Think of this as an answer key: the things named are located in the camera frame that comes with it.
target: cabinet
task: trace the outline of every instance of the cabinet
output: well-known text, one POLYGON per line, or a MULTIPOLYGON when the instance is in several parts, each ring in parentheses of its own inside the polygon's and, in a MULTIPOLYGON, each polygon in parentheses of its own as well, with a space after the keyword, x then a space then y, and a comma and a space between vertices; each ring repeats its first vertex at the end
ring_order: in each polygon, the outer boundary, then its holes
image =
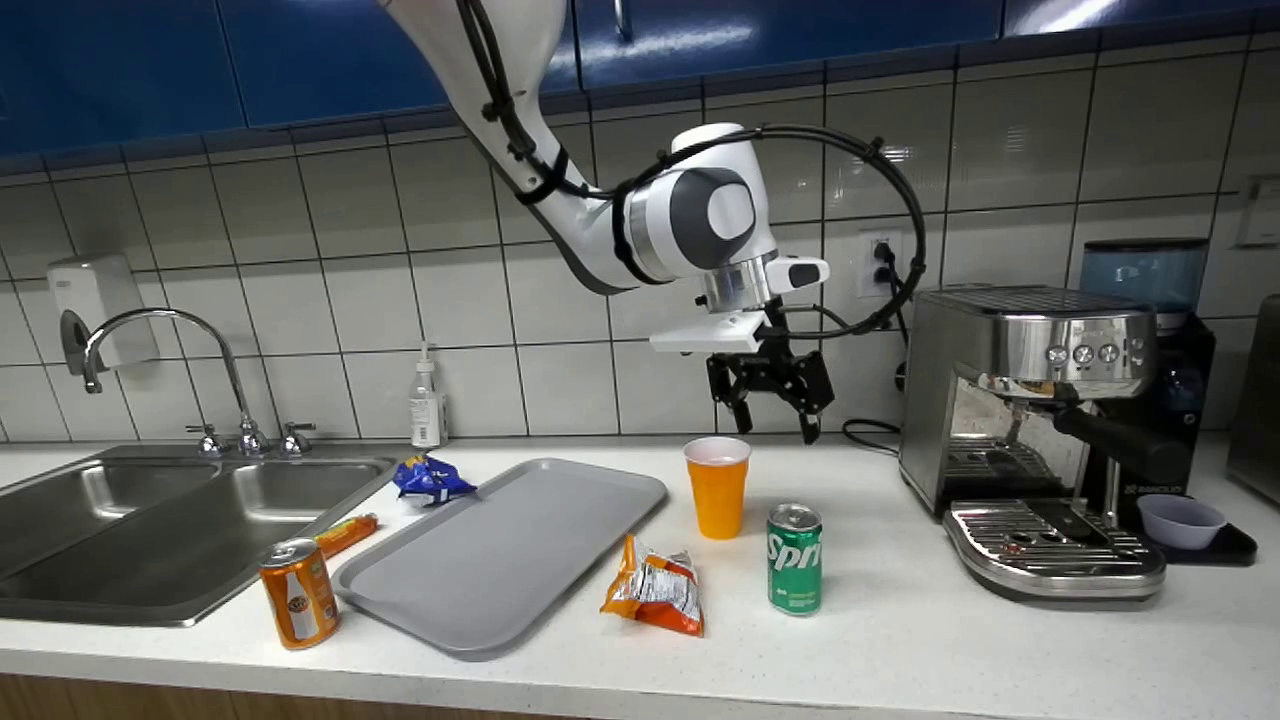
POLYGON ((212 0, 3 0, 0 154, 101 152, 239 125, 212 0))
POLYGON ((1004 34, 1246 28, 1246 18, 1267 3, 1276 8, 1276 0, 1004 0, 1004 34))
POLYGON ((584 87, 821 69, 1002 34, 1002 0, 575 0, 584 87))
MULTIPOLYGON (((450 108, 427 58, 380 0, 217 0, 251 128, 450 108)), ((558 62, 554 90, 575 87, 558 62)))

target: green soda can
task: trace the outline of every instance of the green soda can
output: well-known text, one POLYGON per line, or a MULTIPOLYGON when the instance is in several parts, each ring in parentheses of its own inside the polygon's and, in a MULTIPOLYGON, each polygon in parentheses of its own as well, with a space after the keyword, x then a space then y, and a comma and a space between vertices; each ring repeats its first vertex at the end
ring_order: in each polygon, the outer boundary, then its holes
POLYGON ((768 598, 792 615, 823 603, 823 524, 807 502, 776 502, 768 515, 768 598))

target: white countertop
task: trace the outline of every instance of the white countertop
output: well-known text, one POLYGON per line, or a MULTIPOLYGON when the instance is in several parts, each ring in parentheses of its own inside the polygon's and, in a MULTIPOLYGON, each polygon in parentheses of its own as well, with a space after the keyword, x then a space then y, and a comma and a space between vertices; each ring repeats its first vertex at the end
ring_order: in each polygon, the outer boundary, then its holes
MULTIPOLYGON (((0 482, 86 451, 0 446, 0 482)), ((599 615, 615 571, 610 561, 520 646, 485 662, 356 613, 345 613, 328 644, 285 651, 265 592, 246 586, 195 626, 0 618, 0 671, 566 714, 1280 714, 1280 515, 1222 479, 1224 445, 1199 446, 1192 496, 1254 532, 1261 561, 1174 564, 1160 598, 1128 613, 994 597, 964 577, 889 451, 757 446, 748 532, 729 543, 691 529, 682 445, 508 445, 442 454, 468 479, 530 454, 664 479, 673 498, 637 541, 691 553, 707 631, 691 638, 599 615), (807 618, 766 597, 766 513, 776 498, 807 498, 827 524, 827 598, 807 618)), ((392 489, 366 507, 392 532, 413 518, 392 489)))

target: sink basin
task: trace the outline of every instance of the sink basin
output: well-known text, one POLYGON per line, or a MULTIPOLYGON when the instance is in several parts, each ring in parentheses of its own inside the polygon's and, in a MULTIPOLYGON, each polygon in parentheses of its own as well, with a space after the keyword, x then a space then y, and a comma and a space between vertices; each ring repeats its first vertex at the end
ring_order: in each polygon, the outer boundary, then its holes
POLYGON ((345 451, 224 469, 103 451, 57 469, 0 496, 0 615, 195 622, 272 543, 320 532, 390 471, 385 454, 345 451))

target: faucet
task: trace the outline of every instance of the faucet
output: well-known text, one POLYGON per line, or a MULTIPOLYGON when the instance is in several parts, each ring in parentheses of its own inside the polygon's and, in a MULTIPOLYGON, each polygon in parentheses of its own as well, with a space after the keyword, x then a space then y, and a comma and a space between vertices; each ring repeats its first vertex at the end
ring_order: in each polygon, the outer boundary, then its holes
POLYGON ((101 345, 103 345, 115 327, 125 327, 129 320, 137 320, 137 317, 190 320, 190 322, 203 327, 203 330, 217 341, 217 349, 221 349, 221 356, 224 356, 224 367, 228 367, 228 379, 233 379, 237 407, 239 407, 239 454, 260 454, 260 451, 265 451, 265 440, 260 440, 256 418, 251 418, 251 412, 247 412, 247 403, 246 403, 246 387, 239 387, 239 371, 237 371, 233 349, 228 349, 224 330, 217 330, 217 327, 212 327, 203 317, 195 317, 195 312, 186 312, 186 307, 129 307, 129 312, 121 312, 121 317, 108 317, 108 320, 103 320, 101 327, 94 327, 88 341, 80 345, 86 392, 94 392, 94 395, 103 392, 103 382, 97 379, 97 371, 103 367, 101 345))

